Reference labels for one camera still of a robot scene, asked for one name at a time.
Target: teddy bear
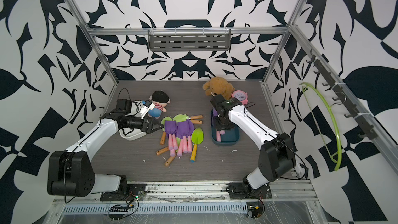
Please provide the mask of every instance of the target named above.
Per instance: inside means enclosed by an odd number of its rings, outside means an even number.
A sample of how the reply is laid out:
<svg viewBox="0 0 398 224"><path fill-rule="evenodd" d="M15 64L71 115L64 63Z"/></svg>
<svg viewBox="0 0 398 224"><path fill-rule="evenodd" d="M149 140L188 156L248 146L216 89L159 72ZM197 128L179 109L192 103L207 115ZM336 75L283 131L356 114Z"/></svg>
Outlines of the teddy bear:
<svg viewBox="0 0 398 224"><path fill-rule="evenodd" d="M222 94L224 99L228 100L231 98L232 92L235 91L235 88L231 83L227 82L226 79L215 76L203 85L203 90L206 90L205 94L207 96Z"/></svg>
<svg viewBox="0 0 398 224"><path fill-rule="evenodd" d="M148 111L149 117L155 117L156 119L160 118L162 112L167 112L165 106L170 103L170 98L165 92L155 91L149 97L149 100L155 104L155 108Z"/></svg>

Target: striped shirt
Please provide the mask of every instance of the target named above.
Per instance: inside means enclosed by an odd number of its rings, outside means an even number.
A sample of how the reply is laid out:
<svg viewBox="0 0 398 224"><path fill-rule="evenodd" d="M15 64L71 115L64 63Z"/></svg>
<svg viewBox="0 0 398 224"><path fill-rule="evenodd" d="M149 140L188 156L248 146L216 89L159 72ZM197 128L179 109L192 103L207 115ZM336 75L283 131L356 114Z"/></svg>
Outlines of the striped shirt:
<svg viewBox="0 0 398 224"><path fill-rule="evenodd" d="M154 103L155 104L155 108L157 108L157 109L159 109L159 110L163 110L163 107L161 106L161 105L159 105L159 104L157 104L157 103Z"/></svg>

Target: gray table surface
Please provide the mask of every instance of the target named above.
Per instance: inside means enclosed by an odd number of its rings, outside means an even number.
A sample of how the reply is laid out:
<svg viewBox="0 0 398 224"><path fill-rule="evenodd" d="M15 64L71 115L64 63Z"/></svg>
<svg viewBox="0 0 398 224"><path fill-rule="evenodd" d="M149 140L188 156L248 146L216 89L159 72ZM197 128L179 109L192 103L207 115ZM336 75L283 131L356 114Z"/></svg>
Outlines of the gray table surface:
<svg viewBox="0 0 398 224"><path fill-rule="evenodd" d="M271 129L275 129L259 81L231 82L236 90L248 93L249 102L255 105L249 111ZM132 100L145 100L156 90L164 90L171 100L166 106L163 117L174 117L177 114L203 115L201 126L204 134L202 144L198 145L196 162L190 162L190 154L176 158L170 167L164 167L165 159L170 156L166 152L160 156L156 151L166 147L160 146L162 131L133 141L113 135L101 147L92 160L94 172L97 174L126 175L129 181L232 181L241 180L257 167L259 150L255 143L240 130L240 140L233 146L217 146L213 144L210 127L211 97L202 90L204 82L189 81L120 81L108 110L116 107L116 99L122 88L127 88ZM126 90L120 98L127 99Z"/></svg>

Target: black hat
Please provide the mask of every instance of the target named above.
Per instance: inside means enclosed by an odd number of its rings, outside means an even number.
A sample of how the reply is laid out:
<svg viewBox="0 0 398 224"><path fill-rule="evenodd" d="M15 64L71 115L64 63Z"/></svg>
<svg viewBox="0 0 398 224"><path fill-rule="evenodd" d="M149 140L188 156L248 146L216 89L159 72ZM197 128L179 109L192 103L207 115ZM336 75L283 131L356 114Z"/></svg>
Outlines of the black hat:
<svg viewBox="0 0 398 224"><path fill-rule="evenodd" d="M165 92L155 91L152 93L152 100L159 103L167 103L169 102L169 97Z"/></svg>

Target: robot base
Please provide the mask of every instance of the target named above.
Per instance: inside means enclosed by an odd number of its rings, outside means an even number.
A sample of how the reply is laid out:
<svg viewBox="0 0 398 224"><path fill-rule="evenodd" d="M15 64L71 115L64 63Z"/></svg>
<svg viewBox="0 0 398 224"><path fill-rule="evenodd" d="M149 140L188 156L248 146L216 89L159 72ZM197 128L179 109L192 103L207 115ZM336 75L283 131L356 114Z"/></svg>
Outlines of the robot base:
<svg viewBox="0 0 398 224"><path fill-rule="evenodd" d="M118 175L121 177L120 185L117 191L113 192L102 192L101 198L99 199L102 202L109 201L131 201L142 194L145 191L146 184L127 184L127 178L125 175Z"/></svg>
<svg viewBox="0 0 398 224"><path fill-rule="evenodd" d="M258 189L252 190L246 177L243 178L242 183L229 183L226 190L229 192L231 199L252 199L260 198L261 194L263 199L271 199L271 189L269 183L259 187Z"/></svg>

